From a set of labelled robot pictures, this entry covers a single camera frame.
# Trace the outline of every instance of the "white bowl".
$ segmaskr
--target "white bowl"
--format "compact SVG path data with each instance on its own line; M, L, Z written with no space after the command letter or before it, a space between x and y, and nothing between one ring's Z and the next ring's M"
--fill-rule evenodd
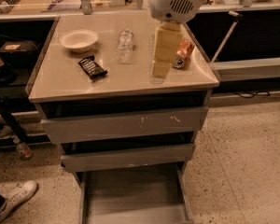
M63 34L59 42L74 53L84 53L89 51L92 45L97 41L98 35L91 30L72 30Z

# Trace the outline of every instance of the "red can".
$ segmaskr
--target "red can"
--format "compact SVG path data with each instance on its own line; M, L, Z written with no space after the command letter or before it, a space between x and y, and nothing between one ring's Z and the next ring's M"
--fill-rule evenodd
M192 42L188 38L183 37L178 46L175 60L172 61L172 66L177 69L185 67L186 62L193 50L194 45Z

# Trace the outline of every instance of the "white sneaker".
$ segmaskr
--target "white sneaker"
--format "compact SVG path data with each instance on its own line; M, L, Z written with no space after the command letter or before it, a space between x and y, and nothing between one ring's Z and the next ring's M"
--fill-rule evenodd
M34 180L26 182L17 192L10 195L6 198L5 203L0 209L3 209L0 212L0 222L3 221L8 214L15 208L17 205L24 203L31 199L37 191L37 183Z

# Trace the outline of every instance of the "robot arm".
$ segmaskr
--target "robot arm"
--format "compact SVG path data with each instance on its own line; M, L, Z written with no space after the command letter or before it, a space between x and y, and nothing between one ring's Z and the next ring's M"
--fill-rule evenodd
M191 20L205 0L148 0L151 16L162 22L155 32L151 76L166 78L182 38L180 24Z

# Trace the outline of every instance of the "floor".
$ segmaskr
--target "floor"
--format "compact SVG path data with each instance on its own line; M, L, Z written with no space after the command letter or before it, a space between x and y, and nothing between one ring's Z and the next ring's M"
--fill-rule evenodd
M196 224L280 224L280 92L213 96L184 183ZM34 179L36 195L3 223L78 223L79 186L51 144L19 159L0 149L0 192Z

